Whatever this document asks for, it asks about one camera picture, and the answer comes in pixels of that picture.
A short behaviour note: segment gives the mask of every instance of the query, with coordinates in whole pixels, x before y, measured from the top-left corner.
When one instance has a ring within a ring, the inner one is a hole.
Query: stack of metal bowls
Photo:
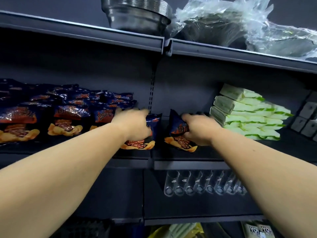
[[[163,0],[101,0],[113,29],[162,36],[171,23],[172,8]]]

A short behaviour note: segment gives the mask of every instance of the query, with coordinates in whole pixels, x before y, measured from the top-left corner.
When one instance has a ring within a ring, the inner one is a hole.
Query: stack of tissue packages
[[[251,90],[224,84],[220,94],[223,96],[216,96],[210,115],[224,128],[250,139],[279,140],[276,130],[293,116],[290,110],[265,101]]]
[[[296,117],[291,129],[300,132],[302,135],[313,138],[317,142],[317,103],[307,102]]]

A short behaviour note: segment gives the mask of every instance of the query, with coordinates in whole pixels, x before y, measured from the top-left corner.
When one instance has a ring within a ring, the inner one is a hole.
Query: hand
[[[125,140],[140,141],[151,135],[151,129],[146,126],[147,109],[116,109],[111,124],[122,130]]]
[[[213,135],[222,130],[214,118],[209,118],[206,115],[184,114],[182,119],[189,126],[189,132],[184,133],[184,137],[199,146],[211,145]]]

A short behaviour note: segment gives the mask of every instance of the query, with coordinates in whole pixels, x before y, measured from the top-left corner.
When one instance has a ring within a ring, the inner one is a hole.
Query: white box
[[[296,117],[294,123],[291,126],[291,129],[295,130],[296,132],[300,132],[306,123],[307,119],[302,117]]]
[[[312,137],[317,132],[317,120],[308,120],[307,124],[300,132],[302,135]]]
[[[299,113],[299,116],[305,118],[305,119],[310,119],[311,116],[315,113],[317,109],[317,103],[314,102],[307,102],[301,112]]]

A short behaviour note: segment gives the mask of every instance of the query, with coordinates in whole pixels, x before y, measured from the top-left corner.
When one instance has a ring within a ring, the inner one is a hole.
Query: clear plastic bag
[[[228,47],[247,31],[261,31],[273,5],[270,0],[189,0],[168,27],[171,37]]]
[[[317,57],[317,31],[283,26],[267,21],[259,32],[245,35],[247,49],[270,55],[310,58]]]

